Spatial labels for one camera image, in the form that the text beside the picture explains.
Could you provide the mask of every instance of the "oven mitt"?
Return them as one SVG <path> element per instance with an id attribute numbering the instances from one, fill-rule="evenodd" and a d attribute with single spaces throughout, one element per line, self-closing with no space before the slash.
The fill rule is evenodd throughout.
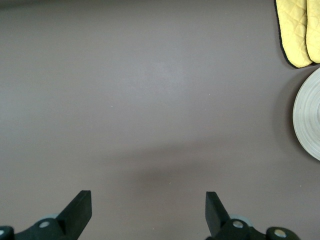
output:
<path id="1" fill-rule="evenodd" d="M 320 63 L 320 0 L 307 0 L 306 48 L 309 57 Z"/>
<path id="2" fill-rule="evenodd" d="M 308 66 L 312 61 L 306 46 L 307 0 L 275 0 L 275 3 L 287 59 L 297 68 Z"/>

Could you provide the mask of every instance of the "gray table surface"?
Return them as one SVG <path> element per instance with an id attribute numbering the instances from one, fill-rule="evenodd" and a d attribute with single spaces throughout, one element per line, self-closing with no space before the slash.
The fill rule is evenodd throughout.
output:
<path id="1" fill-rule="evenodd" d="M 82 189 L 80 240 L 204 240 L 205 193 L 258 231 L 319 238 L 320 162 L 292 124 L 272 0 L 46 1 L 0 9 L 0 225 Z"/>

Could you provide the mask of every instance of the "screw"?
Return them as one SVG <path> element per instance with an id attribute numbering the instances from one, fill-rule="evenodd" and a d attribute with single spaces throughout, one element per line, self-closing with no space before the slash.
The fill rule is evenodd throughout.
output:
<path id="1" fill-rule="evenodd" d="M 240 221 L 234 221 L 233 226 L 235 226 L 238 229 L 242 229 L 244 227 L 244 224 Z"/>
<path id="2" fill-rule="evenodd" d="M 43 229 L 45 227 L 48 227 L 49 225 L 50 225 L 50 222 L 44 221 L 44 222 L 40 223 L 39 228 Z"/>
<path id="3" fill-rule="evenodd" d="M 276 236 L 278 236 L 279 238 L 286 238 L 287 237 L 287 234 L 284 231 L 282 231 L 281 229 L 274 230 L 274 234 Z"/>

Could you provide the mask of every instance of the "quilted yellow fabric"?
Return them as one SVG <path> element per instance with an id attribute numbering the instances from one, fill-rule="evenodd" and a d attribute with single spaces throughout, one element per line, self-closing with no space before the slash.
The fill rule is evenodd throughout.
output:
<path id="1" fill-rule="evenodd" d="M 306 48 L 309 57 L 320 63 L 320 0 L 307 0 Z"/>
<path id="2" fill-rule="evenodd" d="M 275 0 L 275 2 L 282 46 L 287 59 L 297 68 L 308 66 L 312 61 L 306 46 L 307 0 Z"/>

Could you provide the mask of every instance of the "round white plate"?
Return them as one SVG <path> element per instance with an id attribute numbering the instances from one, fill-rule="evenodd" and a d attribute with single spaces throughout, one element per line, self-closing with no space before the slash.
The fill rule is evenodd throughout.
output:
<path id="1" fill-rule="evenodd" d="M 293 127 L 303 148 L 320 160 L 320 68 L 307 78 L 295 98 Z"/>

